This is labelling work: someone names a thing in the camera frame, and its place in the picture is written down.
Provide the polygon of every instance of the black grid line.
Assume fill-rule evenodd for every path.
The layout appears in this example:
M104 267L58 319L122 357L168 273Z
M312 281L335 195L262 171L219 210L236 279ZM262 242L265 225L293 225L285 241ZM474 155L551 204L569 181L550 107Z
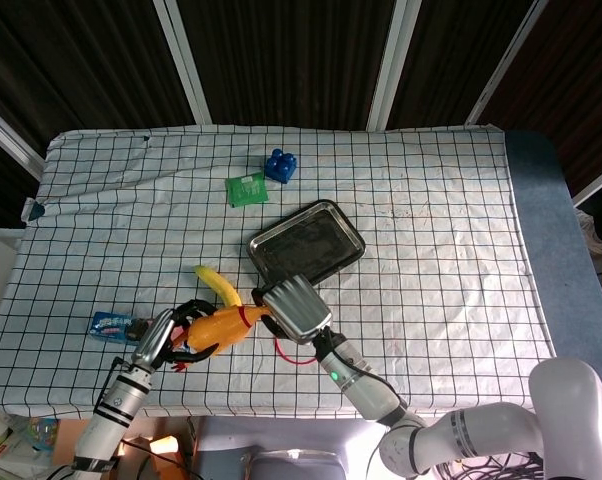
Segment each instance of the black grid line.
M298 159L290 183L268 179L268 203L229 207L225 178L258 171L274 148ZM335 329L411 408L529 405L527 376L553 350L502 132L201 126L52 141L37 196L46 213L26 229L0 308L0 407L89 416L113 357L133 350L86 336L95 311L150 317L188 298L218 303L198 264L251 303L260 279L247 240L318 198L336 201L368 245L319 285ZM318 365L278 358L263 326L153 384L152 415L355 415Z

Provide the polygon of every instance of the blue package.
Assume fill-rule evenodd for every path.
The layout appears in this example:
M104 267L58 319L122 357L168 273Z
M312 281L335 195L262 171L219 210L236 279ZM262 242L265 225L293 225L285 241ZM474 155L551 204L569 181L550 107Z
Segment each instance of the blue package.
M136 344L147 330L149 322L130 315L96 312L92 317L89 334L116 343Z
M291 153L283 153L280 148L272 150L265 162L265 176L281 183L288 183L297 168L297 159Z

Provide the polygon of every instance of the banana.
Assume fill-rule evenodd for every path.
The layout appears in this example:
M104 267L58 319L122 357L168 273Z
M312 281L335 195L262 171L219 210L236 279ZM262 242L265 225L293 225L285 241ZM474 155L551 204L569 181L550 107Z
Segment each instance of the banana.
M234 287L210 267L197 265L194 267L194 273L196 273L203 283L221 297L221 300L223 300L226 307L240 307L243 305L241 303L241 297L239 297L239 294Z

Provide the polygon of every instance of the blue toy block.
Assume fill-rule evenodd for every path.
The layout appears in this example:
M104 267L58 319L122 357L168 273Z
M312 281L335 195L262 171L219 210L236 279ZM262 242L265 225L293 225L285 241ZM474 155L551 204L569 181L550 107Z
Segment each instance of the blue toy block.
M281 183L288 183L297 168L297 159L291 153L283 153L280 148L272 150L272 156L265 162L265 176Z

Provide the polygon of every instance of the red wire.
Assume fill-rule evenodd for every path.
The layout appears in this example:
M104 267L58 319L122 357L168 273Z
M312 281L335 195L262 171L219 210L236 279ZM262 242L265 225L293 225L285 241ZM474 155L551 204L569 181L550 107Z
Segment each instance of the red wire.
M282 359L284 359L286 362L291 363L293 365L309 365L312 362L316 362L317 359L312 357L310 360L304 360L302 362L299 362L297 360L294 360L290 357L288 357L285 353L283 353L283 350L281 350L281 345L279 345L279 339L277 337L274 337L274 349L277 351L277 353L281 356Z

